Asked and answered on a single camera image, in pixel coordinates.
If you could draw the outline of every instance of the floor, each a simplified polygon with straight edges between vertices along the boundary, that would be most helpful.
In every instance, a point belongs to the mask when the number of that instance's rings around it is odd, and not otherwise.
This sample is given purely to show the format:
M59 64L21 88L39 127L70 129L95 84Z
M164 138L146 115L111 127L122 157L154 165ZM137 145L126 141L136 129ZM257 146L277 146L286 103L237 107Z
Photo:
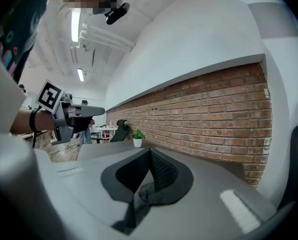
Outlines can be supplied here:
M69 143L53 146L51 144L51 136L47 132L45 132L43 136L40 135L37 137L35 148L46 151L53 163L70 162L76 161L78 159L81 147L77 146L78 140L76 138L71 139ZM27 142L29 142L31 145L32 141L33 138L27 139Z

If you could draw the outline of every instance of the gray desk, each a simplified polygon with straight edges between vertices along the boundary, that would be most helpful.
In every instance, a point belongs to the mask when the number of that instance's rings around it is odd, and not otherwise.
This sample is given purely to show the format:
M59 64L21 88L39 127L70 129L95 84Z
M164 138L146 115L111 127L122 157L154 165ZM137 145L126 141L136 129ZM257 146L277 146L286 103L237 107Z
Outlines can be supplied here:
M165 147L161 147L159 145L150 143L148 141L143 141L143 148L163 148L164 150L170 150ZM78 161L88 161L94 158L100 158L103 156L114 155L121 152L138 150L138 147L134 147L133 142L129 140L121 141L121 142L112 142L112 143L104 143L104 144L84 144L81 147ZM192 157L191 155L183 154L186 157ZM245 174L243 165L239 162L227 162L227 161L219 161L212 160L202 157L196 157L198 160L204 160L215 165L221 166L231 172L233 175L238 177L239 179L245 181Z
M88 152L97 157L90 159L87 156L89 159L86 160L58 163L54 165L54 169L57 172L83 169L62 177L61 181L93 217L111 226L124 218L128 205L110 198L101 184L101 174L109 165L141 150L143 148L135 148L128 142L83 145L83 158ZM190 168L194 177L193 186L177 203L152 207L131 233L132 239L217 240L240 237L241 229L219 197L226 190L237 193L263 222L275 214L276 210L270 202L229 172L227 168L230 166L225 168L211 160L183 155L169 149L158 150ZM152 181L152 176L148 176L141 185Z

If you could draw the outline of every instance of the dark t-shirt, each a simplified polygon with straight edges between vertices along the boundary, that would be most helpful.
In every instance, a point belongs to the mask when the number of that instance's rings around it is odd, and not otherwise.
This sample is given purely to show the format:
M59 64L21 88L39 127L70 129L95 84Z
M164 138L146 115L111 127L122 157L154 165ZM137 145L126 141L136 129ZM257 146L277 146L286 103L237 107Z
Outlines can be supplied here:
M16 0L0 24L0 59L18 83L48 0Z

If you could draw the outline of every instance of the fluorescent light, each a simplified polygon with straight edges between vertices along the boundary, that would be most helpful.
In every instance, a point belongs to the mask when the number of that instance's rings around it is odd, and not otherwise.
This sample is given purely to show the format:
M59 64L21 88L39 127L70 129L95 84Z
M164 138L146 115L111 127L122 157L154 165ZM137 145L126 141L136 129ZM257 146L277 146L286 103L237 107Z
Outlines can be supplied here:
M81 82L84 82L84 77L83 77L83 71L82 71L82 69L78 68L78 73L79 73L80 81Z
M81 14L80 9L74 9L72 11L71 34L72 34L72 41L76 43L79 42L80 14Z

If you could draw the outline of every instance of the potted plant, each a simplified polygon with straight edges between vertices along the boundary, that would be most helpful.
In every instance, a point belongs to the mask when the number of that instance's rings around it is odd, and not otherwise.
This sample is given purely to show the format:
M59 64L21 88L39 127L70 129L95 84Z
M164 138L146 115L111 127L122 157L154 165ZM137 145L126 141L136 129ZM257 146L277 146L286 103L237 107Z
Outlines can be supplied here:
M132 134L131 137L133 139L134 146L136 148L140 148L142 145L142 139L145 139L144 134L139 129L137 129L137 133Z

